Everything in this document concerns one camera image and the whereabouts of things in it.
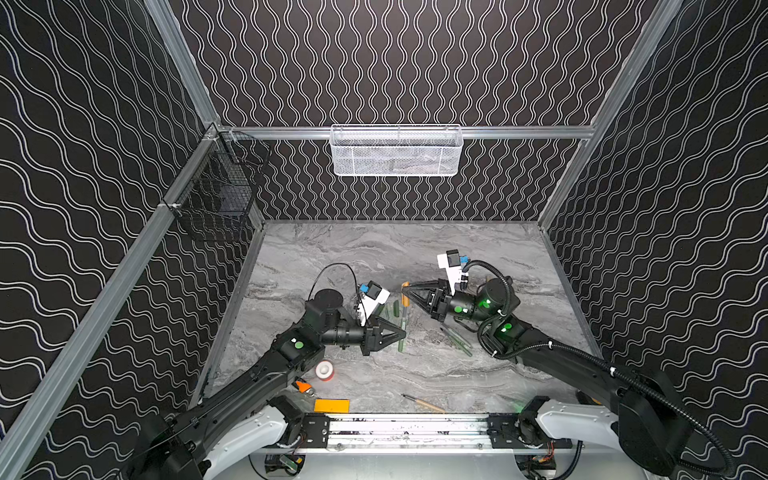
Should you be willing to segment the tan pen cap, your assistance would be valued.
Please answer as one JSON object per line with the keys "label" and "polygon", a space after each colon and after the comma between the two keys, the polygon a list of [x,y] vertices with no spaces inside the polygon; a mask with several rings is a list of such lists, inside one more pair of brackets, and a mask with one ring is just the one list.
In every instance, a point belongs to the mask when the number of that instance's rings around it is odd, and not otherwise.
{"label": "tan pen cap", "polygon": [[410,306],[410,298],[406,294],[406,289],[409,286],[409,282],[404,282],[401,286],[401,304],[404,308],[408,308]]}

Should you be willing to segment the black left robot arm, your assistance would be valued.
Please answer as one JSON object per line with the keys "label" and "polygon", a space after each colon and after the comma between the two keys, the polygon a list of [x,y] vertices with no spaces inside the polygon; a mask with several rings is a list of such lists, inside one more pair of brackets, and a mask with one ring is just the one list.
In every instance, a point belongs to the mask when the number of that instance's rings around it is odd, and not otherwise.
{"label": "black left robot arm", "polygon": [[202,404],[172,419],[142,421],[124,479],[208,479],[227,467],[214,458],[225,436],[261,411],[325,357],[327,346],[358,346],[364,356],[404,339],[406,332],[376,314],[361,324],[343,296],[323,289],[305,302],[302,317],[278,334],[256,363]]}

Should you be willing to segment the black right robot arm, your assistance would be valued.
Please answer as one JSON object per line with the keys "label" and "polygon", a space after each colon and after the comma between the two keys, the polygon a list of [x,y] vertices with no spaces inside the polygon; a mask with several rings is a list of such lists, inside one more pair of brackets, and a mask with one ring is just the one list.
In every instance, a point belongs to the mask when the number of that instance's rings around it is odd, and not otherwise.
{"label": "black right robot arm", "polygon": [[616,415],[608,432],[638,466],[660,476],[677,468],[734,474],[732,454],[686,409],[663,372],[611,364],[519,319],[512,279],[486,261],[463,257],[446,273],[444,279],[412,282],[402,293],[439,322],[452,315],[475,323],[479,345],[491,357],[540,370]]}

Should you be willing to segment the dark green pen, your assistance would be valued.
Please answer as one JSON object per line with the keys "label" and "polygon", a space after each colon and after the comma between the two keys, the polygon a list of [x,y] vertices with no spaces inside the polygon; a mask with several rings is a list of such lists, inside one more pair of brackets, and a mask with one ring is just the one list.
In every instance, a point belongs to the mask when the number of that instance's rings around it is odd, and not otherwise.
{"label": "dark green pen", "polygon": [[448,326],[440,326],[440,329],[444,331],[449,337],[453,338],[456,342],[462,345],[468,345],[468,341],[462,337],[457,331],[454,329],[448,327]]}

